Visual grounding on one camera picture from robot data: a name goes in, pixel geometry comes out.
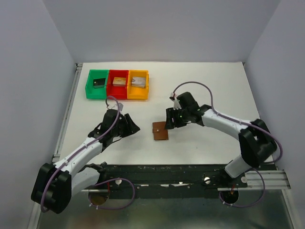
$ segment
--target gray wall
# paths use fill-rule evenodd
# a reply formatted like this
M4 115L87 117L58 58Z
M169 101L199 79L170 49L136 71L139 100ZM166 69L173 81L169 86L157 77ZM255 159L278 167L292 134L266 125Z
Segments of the gray wall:
M279 166L305 225L305 1L281 1L245 69L261 117L284 146Z
M74 61L41 0L0 7L0 228L26 228L39 167L51 160Z
M279 0L44 0L78 62L245 61Z

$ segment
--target white table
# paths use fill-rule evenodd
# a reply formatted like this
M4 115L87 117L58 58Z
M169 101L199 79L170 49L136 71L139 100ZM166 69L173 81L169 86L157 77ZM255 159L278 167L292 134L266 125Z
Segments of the white table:
M217 130L190 124L169 130L169 140L154 141L152 123L165 121L165 109L174 88L185 81L199 81L214 94L215 108L227 115L255 120L259 118L242 63L204 62L102 62L84 63L76 88L71 115L63 139L60 159L70 154L99 124L106 112L104 101L88 100L85 84L90 69L140 69L149 71L149 99L122 101L141 131L109 146L90 163L100 164L226 164L240 155L239 143ZM187 84L177 93L189 91L199 105L211 104L207 90Z

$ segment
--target brown square object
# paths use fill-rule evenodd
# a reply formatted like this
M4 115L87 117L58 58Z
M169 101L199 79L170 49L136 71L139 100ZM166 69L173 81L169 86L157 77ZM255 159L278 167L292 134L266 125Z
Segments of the brown square object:
M166 122L152 123L152 133L154 140L168 140L168 132L165 129Z

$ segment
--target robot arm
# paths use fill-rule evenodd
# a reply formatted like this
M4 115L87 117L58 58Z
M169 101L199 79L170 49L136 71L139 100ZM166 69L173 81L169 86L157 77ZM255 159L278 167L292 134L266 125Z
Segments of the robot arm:
M222 174L224 182L236 178L252 167L259 167L277 149L276 143L270 136L244 125L249 123L269 132L266 124L260 119L253 122L240 120L239 123L230 121L219 116L211 106L199 106L189 92L179 96L172 94L170 99L174 101L174 108L166 109L166 129L196 123L222 131L239 141L241 155L224 168Z
M43 192L51 179L43 205L55 213L61 213L67 207L72 195L97 183L103 167L92 165L94 167L92 168L85 165L111 145L115 137L127 137L140 130L129 114L119 114L113 128L108 131L115 122L117 113L117 110L107 110L103 122L88 134L77 149L61 161L53 165L45 163L40 168L31 194L33 201L41 203Z

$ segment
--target yellow bin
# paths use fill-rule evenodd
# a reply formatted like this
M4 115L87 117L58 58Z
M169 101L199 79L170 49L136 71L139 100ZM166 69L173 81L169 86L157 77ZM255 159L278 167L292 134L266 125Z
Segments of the yellow bin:
M131 83L133 77L146 78L145 88L132 87ZM137 100L148 99L148 91L149 91L148 81L149 81L148 70L129 70L128 84L127 84L127 99L137 99Z

